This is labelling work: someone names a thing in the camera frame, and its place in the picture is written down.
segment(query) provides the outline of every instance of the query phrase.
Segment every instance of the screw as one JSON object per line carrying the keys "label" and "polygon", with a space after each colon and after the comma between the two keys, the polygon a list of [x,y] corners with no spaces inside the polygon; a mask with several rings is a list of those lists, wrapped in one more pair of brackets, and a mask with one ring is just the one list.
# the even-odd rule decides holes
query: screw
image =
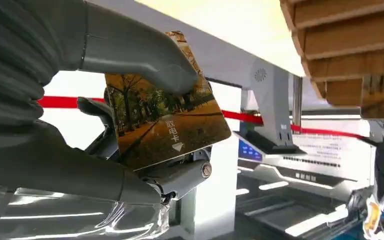
{"label": "screw", "polygon": [[205,179],[208,178],[211,175],[211,171],[212,171],[211,164],[209,164],[208,162],[204,163],[201,169],[202,176]]}

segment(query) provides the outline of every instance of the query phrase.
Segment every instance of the metal bracket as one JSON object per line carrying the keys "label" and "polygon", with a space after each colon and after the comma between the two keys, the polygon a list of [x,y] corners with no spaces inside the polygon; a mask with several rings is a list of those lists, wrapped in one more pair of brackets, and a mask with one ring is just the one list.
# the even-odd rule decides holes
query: metal bracket
{"label": "metal bracket", "polygon": [[251,88],[264,126],[234,133],[264,156],[305,154],[292,140],[288,77],[287,71],[262,59],[254,62],[250,72]]}

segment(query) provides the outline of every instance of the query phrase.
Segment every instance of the tree photo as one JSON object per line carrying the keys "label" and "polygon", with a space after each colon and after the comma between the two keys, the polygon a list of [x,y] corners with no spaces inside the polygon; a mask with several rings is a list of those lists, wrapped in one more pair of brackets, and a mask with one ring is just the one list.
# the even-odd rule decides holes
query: tree photo
{"label": "tree photo", "polygon": [[144,168],[222,141],[231,131],[181,32],[167,33],[199,75],[192,91],[174,95],[139,74],[105,74],[121,163]]}

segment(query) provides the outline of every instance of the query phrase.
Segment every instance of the reflective surface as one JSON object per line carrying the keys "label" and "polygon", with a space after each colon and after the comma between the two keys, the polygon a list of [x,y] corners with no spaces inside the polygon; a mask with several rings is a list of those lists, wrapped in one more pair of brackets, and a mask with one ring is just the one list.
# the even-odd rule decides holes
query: reflective surface
{"label": "reflective surface", "polygon": [[0,186],[0,240],[129,239],[168,229],[168,208]]}

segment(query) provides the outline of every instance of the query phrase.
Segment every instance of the metal pole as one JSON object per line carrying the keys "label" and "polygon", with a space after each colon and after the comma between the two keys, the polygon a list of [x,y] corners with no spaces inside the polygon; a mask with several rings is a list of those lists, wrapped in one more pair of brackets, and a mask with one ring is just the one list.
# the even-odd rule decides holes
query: metal pole
{"label": "metal pole", "polygon": [[303,105],[303,78],[293,76],[293,102],[292,102],[292,124],[301,127],[301,107]]}

